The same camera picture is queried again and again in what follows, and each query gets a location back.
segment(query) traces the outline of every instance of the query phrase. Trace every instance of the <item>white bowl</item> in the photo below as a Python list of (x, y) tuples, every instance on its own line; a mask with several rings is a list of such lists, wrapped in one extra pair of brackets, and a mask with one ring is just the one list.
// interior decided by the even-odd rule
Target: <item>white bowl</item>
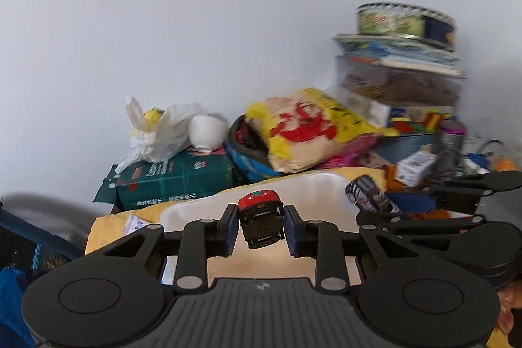
[(223, 144), (228, 131), (228, 124), (217, 117), (195, 116), (189, 124), (189, 139), (197, 151), (212, 152)]

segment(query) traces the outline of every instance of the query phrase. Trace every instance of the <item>white tray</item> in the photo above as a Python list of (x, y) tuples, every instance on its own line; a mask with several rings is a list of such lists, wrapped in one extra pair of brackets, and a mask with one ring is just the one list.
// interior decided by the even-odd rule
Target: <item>white tray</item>
[[(355, 217), (358, 208), (345, 195), (347, 179), (332, 172), (298, 174), (285, 179), (268, 180), (259, 184), (227, 190), (214, 196), (175, 204), (163, 211), (160, 223), (166, 232), (182, 230), (194, 220), (219, 219), (228, 204), (258, 190), (275, 190), (284, 205), (296, 207), (303, 220), (324, 220), (335, 223), (339, 230), (357, 232)], [(360, 282), (353, 258), (347, 258), (352, 284)], [(308, 277), (314, 282), (315, 260), (294, 258), (288, 252), (286, 241), (249, 249), (239, 228), (233, 254), (228, 258), (210, 258), (207, 261), (209, 282), (216, 277), (232, 278), (287, 278)], [(163, 282), (172, 284), (176, 257), (169, 257)]]

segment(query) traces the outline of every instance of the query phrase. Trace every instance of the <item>yellow bag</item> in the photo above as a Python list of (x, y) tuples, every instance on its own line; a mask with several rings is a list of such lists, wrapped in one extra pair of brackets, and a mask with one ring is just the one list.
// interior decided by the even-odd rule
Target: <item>yellow bag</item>
[(327, 160), (361, 134), (380, 133), (313, 87), (287, 98), (252, 104), (246, 119), (268, 147), (272, 168), (284, 173), (300, 172)]

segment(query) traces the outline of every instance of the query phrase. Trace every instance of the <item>green box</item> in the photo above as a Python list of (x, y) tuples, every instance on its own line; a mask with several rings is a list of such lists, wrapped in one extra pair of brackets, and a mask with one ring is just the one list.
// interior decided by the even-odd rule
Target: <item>green box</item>
[(113, 204), (121, 211), (208, 197), (237, 185), (233, 164), (224, 148), (210, 154), (189, 148), (162, 163), (140, 161), (120, 174), (115, 169), (113, 165), (94, 202)]

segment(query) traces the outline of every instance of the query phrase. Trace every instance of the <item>purple cap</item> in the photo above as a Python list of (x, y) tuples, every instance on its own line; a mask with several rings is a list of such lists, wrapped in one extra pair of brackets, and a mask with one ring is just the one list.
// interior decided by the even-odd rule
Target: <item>purple cap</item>
[(457, 120), (441, 120), (438, 122), (438, 128), (449, 134), (466, 134), (465, 126)]

